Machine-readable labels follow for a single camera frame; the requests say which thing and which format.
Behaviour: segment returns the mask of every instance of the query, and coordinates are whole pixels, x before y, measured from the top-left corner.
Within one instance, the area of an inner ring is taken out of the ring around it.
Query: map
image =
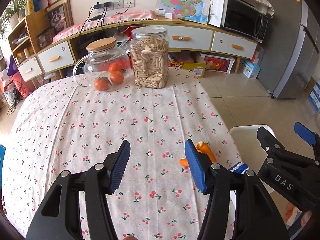
[[[175,17],[208,23],[210,0],[157,0],[156,14],[174,13]]]

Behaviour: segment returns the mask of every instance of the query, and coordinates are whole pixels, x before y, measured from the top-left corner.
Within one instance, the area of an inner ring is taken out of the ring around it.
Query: wooden lid
[[[97,40],[94,42],[91,42],[87,46],[87,51],[101,51],[105,49],[110,49],[116,44],[116,38],[104,38],[101,40]]]

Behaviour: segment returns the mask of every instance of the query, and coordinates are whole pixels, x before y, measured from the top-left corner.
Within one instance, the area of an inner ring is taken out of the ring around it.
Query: drawer
[[[75,63],[67,41],[41,52],[38,57],[46,73]]]
[[[252,58],[257,44],[245,38],[215,32],[211,50],[240,57]]]
[[[42,74],[42,70],[36,60],[36,57],[29,59],[18,68],[24,81],[28,81]]]
[[[168,31],[169,48],[210,50],[213,31],[185,26],[161,27]]]

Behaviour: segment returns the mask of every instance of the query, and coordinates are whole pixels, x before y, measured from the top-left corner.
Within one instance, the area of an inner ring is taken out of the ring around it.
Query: green plant
[[[7,31],[9,19],[19,10],[23,9],[27,4],[27,0],[11,0],[3,14],[0,16],[0,37],[4,37],[4,33]]]

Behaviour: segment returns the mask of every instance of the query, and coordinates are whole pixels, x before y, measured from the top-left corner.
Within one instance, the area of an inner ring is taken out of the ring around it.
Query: cherry print tablecloth
[[[2,179],[8,219],[23,236],[61,171],[86,171],[127,139],[131,156],[124,177],[107,196],[119,239],[130,234],[139,240],[197,238],[208,196],[178,162],[185,157],[185,140],[210,144],[226,168],[241,158],[201,80],[182,69],[170,68],[169,75],[163,89],[136,87],[132,78],[109,93],[66,78],[25,100],[10,134]],[[83,237],[89,239],[82,192],[80,212]],[[234,212],[230,203],[228,239]]]

